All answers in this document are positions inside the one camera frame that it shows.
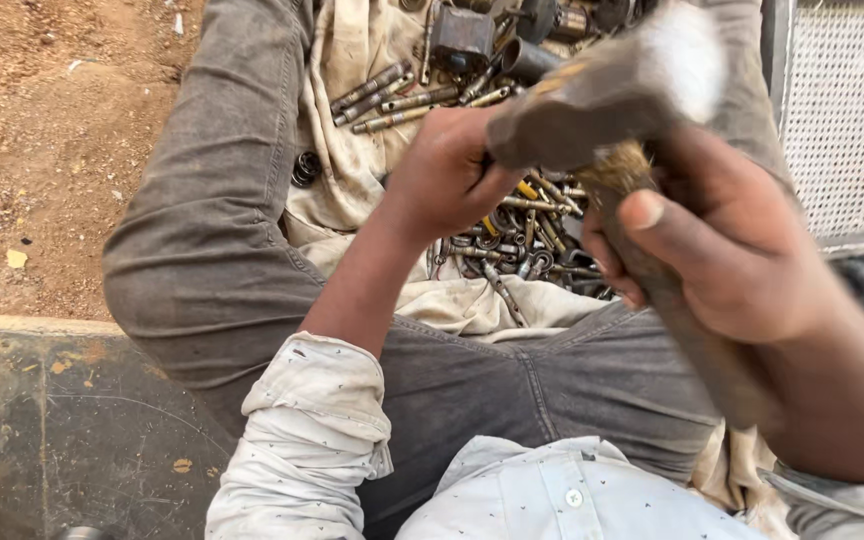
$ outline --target hand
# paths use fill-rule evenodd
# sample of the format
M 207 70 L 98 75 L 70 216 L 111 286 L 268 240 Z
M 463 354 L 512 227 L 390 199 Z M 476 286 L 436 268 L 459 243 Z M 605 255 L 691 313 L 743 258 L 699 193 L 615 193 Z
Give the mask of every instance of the hand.
M 659 184 L 685 205 L 642 190 L 619 205 L 617 216 L 631 240 L 682 277 L 685 300 L 702 324 L 740 341 L 775 342 L 815 330 L 827 311 L 851 301 L 762 168 L 698 128 L 657 146 Z M 644 306 L 642 289 L 591 212 L 582 242 L 626 304 Z
M 410 243 L 425 248 L 456 235 L 493 211 L 522 174 L 487 167 L 486 124 L 494 108 L 440 108 L 429 112 L 375 214 Z

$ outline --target perforated metal panel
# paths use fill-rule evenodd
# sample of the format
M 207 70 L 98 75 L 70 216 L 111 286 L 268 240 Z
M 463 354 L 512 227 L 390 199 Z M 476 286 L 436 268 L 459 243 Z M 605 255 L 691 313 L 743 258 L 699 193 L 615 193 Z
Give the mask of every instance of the perforated metal panel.
M 864 4 L 799 4 L 782 118 L 810 232 L 864 238 Z

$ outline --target sandy soil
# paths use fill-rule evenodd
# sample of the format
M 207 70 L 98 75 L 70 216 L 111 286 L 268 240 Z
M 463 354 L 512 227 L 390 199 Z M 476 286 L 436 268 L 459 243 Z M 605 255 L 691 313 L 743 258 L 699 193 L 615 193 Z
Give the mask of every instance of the sandy soil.
M 111 320 L 102 246 L 172 107 L 203 4 L 0 0 L 0 314 Z M 24 267 L 7 264 L 10 249 Z

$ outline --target gray jeans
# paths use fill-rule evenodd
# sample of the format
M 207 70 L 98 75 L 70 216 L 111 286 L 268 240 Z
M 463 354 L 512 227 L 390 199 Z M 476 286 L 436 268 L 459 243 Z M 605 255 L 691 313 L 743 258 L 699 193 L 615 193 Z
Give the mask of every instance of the gray jeans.
M 717 10 L 734 73 L 712 127 L 774 170 L 757 0 Z M 105 246 L 108 308 L 234 436 L 243 398 L 326 280 L 278 222 L 297 153 L 310 0 L 210 0 L 201 44 L 142 187 Z M 718 422 L 659 319 L 619 303 L 548 339 L 499 345 L 396 317 L 382 351 L 395 472 L 359 490 L 369 538 L 391 537 L 476 435 L 534 447 L 602 436 L 677 483 Z

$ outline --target rolled-up sleeve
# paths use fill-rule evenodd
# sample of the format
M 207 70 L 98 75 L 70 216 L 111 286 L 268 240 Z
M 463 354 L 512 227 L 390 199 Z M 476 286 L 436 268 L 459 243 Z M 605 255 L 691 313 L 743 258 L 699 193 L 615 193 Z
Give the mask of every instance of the rolled-up sleeve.
M 383 394 L 366 350 L 308 332 L 287 339 L 242 404 L 245 434 L 205 537 L 362 538 L 355 487 L 392 472 Z
M 798 472 L 782 463 L 759 475 L 789 506 L 785 521 L 802 540 L 864 540 L 864 485 Z

